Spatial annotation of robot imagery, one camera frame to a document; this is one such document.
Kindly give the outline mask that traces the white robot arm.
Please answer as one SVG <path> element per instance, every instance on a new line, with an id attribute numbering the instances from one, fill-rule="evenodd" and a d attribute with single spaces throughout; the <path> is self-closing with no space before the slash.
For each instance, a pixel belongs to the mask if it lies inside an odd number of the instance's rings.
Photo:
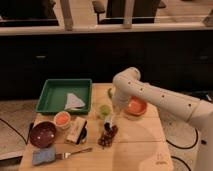
<path id="1" fill-rule="evenodd" d="M 213 103 L 140 81 L 140 71 L 129 67 L 113 77 L 112 103 L 124 109 L 132 96 L 160 107 L 201 132 L 194 171 L 213 171 Z"/>

